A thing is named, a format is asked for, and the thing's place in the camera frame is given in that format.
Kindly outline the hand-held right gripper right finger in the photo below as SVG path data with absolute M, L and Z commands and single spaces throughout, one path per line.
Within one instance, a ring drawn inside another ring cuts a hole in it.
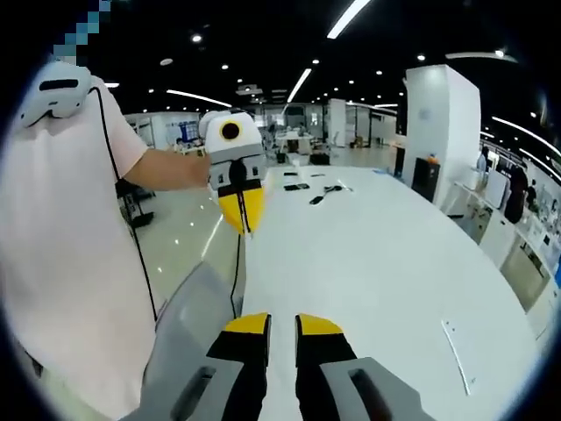
M 371 357 L 359 358 L 326 318 L 295 316 L 295 393 L 304 420 L 422 420 L 420 394 Z

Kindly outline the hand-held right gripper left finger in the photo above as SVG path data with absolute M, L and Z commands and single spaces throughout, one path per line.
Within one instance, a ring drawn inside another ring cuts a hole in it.
M 266 396 L 271 315 L 232 320 L 171 409 L 173 420 L 257 420 Z

